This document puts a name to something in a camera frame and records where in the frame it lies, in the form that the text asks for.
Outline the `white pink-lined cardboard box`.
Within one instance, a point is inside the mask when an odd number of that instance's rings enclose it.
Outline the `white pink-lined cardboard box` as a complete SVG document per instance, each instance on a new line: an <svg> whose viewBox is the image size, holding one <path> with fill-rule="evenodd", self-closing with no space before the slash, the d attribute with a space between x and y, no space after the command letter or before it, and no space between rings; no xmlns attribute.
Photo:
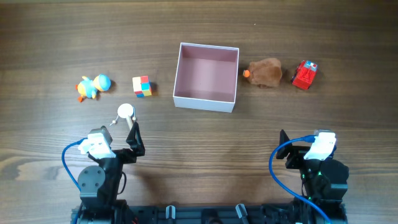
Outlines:
<svg viewBox="0 0 398 224"><path fill-rule="evenodd" d="M236 102L239 49L182 42L173 91L178 108L230 113Z"/></svg>

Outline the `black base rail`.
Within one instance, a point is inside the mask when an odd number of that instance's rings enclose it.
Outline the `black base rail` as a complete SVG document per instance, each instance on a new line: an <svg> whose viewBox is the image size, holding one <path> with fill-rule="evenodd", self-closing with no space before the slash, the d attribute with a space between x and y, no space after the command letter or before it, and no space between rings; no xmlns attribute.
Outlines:
<svg viewBox="0 0 398 224"><path fill-rule="evenodd" d="M83 207L72 210L71 223L347 223L343 206L326 211L326 220L318 211L300 202L226 207L130 207L126 218L89 213Z"/></svg>

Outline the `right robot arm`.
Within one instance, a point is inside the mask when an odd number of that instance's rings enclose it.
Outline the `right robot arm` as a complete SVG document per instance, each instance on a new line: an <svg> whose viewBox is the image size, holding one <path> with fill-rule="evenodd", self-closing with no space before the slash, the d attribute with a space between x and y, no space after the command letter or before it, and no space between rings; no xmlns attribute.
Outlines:
<svg viewBox="0 0 398 224"><path fill-rule="evenodd" d="M289 223L347 223L343 196L348 190L349 168L333 158L336 134L316 130L313 135L289 139L280 131L279 145L269 159L272 178L294 196L289 208ZM287 169L300 172L301 192L295 193L284 185L272 170L273 159L285 159Z"/></svg>

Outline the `wooden pig rattle drum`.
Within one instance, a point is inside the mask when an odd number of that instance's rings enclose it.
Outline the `wooden pig rattle drum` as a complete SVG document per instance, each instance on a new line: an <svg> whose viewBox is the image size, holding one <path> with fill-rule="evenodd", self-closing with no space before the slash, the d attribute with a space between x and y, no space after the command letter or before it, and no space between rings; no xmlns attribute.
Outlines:
<svg viewBox="0 0 398 224"><path fill-rule="evenodd" d="M124 103L119 106L117 113L117 117L112 120L110 126L117 124L118 120L121 118L126 120L129 130L131 130L133 124L137 120L135 107L129 103Z"/></svg>

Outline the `colourful 2x2 puzzle cube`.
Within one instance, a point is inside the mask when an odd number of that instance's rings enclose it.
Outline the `colourful 2x2 puzzle cube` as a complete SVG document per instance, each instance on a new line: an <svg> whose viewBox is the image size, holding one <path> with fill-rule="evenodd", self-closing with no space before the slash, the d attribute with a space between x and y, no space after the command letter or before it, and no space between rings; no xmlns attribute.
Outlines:
<svg viewBox="0 0 398 224"><path fill-rule="evenodd" d="M138 98L152 95L152 88L148 76L132 78L133 92Z"/></svg>

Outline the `blue orange duck toy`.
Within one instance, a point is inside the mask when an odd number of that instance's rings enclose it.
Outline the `blue orange duck toy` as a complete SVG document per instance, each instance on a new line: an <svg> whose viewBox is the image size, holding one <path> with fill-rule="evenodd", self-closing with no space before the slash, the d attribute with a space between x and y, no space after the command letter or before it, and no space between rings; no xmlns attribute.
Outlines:
<svg viewBox="0 0 398 224"><path fill-rule="evenodd" d="M75 85L75 89L80 94L78 101L81 103L85 98L95 99L97 92L108 91L111 87L111 80L108 76L100 74L93 80L83 76L82 81Z"/></svg>

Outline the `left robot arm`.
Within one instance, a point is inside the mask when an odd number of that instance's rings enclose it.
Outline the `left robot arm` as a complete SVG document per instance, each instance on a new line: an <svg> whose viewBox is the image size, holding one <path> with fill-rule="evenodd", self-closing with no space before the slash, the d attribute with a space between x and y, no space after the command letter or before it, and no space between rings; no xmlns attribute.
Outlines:
<svg viewBox="0 0 398 224"><path fill-rule="evenodd" d="M139 124L134 122L126 138L128 148L112 150L113 139L105 126L93 129L79 143L82 154L97 165L88 166L78 176L81 204L73 223L138 223L138 216L125 200L118 200L123 165L133 164L145 155Z"/></svg>

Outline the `red toy fire truck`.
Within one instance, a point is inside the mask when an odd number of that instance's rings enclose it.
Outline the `red toy fire truck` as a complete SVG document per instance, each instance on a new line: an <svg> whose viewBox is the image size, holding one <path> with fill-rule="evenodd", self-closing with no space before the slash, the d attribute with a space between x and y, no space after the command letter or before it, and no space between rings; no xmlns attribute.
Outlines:
<svg viewBox="0 0 398 224"><path fill-rule="evenodd" d="M303 60L296 68L295 74L291 79L294 86L307 90L312 85L312 82L318 72L318 65L309 60Z"/></svg>

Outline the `brown plush toy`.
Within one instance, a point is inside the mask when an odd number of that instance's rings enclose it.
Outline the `brown plush toy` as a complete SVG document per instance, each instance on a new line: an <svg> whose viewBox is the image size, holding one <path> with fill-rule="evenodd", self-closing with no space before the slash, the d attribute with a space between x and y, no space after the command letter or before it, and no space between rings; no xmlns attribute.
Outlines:
<svg viewBox="0 0 398 224"><path fill-rule="evenodd" d="M243 71L243 77L259 87L278 87L282 78L282 65L277 58L251 62Z"/></svg>

